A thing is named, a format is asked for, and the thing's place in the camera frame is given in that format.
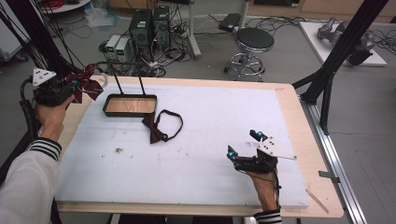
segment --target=hand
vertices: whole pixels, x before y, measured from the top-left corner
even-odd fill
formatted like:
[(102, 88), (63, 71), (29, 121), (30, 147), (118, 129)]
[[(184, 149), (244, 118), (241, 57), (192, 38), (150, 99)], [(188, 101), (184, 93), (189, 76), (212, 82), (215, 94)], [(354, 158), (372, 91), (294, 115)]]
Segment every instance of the hand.
[(272, 174), (257, 174), (252, 172), (247, 172), (247, 174), (253, 180), (254, 188), (262, 204), (262, 211), (276, 210), (275, 183)]
[(49, 138), (55, 142), (59, 140), (64, 130), (64, 116), (66, 115), (67, 106), (74, 100), (75, 96), (71, 95), (61, 105), (49, 107), (45, 105), (37, 106), (37, 118), (43, 125), (43, 131), (40, 137)]

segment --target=floor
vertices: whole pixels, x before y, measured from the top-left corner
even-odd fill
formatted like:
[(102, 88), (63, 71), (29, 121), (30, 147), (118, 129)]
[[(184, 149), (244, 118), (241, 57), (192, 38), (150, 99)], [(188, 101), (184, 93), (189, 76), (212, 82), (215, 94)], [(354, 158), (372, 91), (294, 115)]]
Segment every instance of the floor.
[[(59, 20), (73, 33), (64, 39), (83, 64), (101, 62), (105, 58), (98, 46), (112, 34), (122, 34), (129, 26), (128, 15), (116, 19), (115, 26), (88, 28), (86, 21), (67, 24), (83, 18), (82, 11), (65, 13)], [(217, 24), (210, 17), (200, 17), (203, 24), (195, 33), (218, 33)], [(373, 29), (384, 32), (396, 25), (375, 24)], [(227, 60), (238, 52), (232, 34), (197, 35), (202, 57), (195, 61), (173, 63), (165, 67), (165, 77), (234, 80), (236, 73), (223, 73)], [(316, 72), (321, 62), (297, 27), (282, 27), (276, 31), (274, 48), (260, 55), (266, 73), (265, 82), (293, 83)], [(59, 39), (54, 39), (61, 48)], [(351, 186), (368, 223), (392, 223), (396, 219), (396, 55), (375, 47), (388, 63), (385, 67), (342, 66), (332, 86), (329, 132), (337, 149)], [(18, 101), (19, 87), (32, 74), (33, 63), (12, 60), (0, 66), (0, 164), (26, 132), (26, 125)], [(256, 77), (242, 77), (240, 81), (257, 81)], [(306, 87), (297, 90), (303, 93)], [(29, 98), (32, 88), (26, 90)], [(109, 214), (61, 214), (64, 223), (106, 223)], [(170, 217), (170, 223), (189, 223), (190, 217)], [(285, 217), (284, 223), (296, 223)], [(347, 213), (341, 218), (302, 218), (302, 223), (351, 223)]]

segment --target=red fabric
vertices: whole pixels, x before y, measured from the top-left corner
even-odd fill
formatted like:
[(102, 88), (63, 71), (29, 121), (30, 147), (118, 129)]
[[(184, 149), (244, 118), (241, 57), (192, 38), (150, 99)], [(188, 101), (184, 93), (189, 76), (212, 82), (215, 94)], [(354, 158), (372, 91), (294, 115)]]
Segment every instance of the red fabric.
[(91, 80), (91, 76), (95, 69), (101, 73), (104, 72), (96, 63), (91, 63), (85, 67), (82, 74), (69, 74), (66, 77), (68, 83), (73, 81), (78, 81), (80, 83), (80, 86), (76, 87), (74, 92), (75, 99), (79, 103), (82, 102), (83, 92), (87, 93), (93, 100), (96, 100), (100, 93), (103, 92), (101, 85), (97, 81)]

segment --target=white board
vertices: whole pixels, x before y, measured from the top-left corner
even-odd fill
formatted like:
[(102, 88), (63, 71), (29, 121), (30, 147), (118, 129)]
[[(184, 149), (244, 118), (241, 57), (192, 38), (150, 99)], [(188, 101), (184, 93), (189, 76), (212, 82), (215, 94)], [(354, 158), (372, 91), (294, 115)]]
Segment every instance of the white board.
[[(327, 57), (329, 57), (333, 44), (329, 42), (327, 39), (319, 39), (318, 38), (318, 28), (322, 27), (324, 23), (316, 23), (316, 22), (305, 22), (301, 21), (300, 26), (305, 34), (305, 37), (309, 40), (312, 48), (315, 53), (318, 55), (321, 62), (324, 63)], [(366, 59), (360, 66), (385, 66), (387, 63), (375, 52), (375, 50), (371, 49), (372, 56)]]
[[(57, 201), (260, 205), (249, 176), (238, 173), (226, 157), (227, 146), (242, 156), (256, 155), (239, 148), (254, 141), (249, 130), (291, 144), (275, 91), (146, 86), (163, 109), (180, 114), (184, 126), (169, 142), (149, 143), (149, 129), (140, 118), (108, 118), (102, 111), (106, 87), (88, 107), (64, 153), (56, 190)], [(138, 94), (138, 85), (123, 85)], [(169, 136), (178, 118), (162, 115), (160, 130)], [(280, 203), (308, 206), (297, 161), (279, 159)]]

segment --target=round stool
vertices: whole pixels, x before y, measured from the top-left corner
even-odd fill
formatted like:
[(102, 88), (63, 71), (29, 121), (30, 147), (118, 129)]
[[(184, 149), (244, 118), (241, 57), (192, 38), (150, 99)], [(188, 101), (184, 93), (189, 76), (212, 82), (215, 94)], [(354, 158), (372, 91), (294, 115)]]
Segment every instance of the round stool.
[(237, 81), (241, 75), (258, 76), (262, 82), (262, 74), (265, 68), (262, 60), (254, 56), (253, 53), (264, 53), (270, 50), (274, 45), (274, 38), (259, 28), (244, 28), (236, 32), (236, 44), (244, 51), (235, 54), (227, 65), (224, 72), (228, 73), (231, 69), (238, 73)]

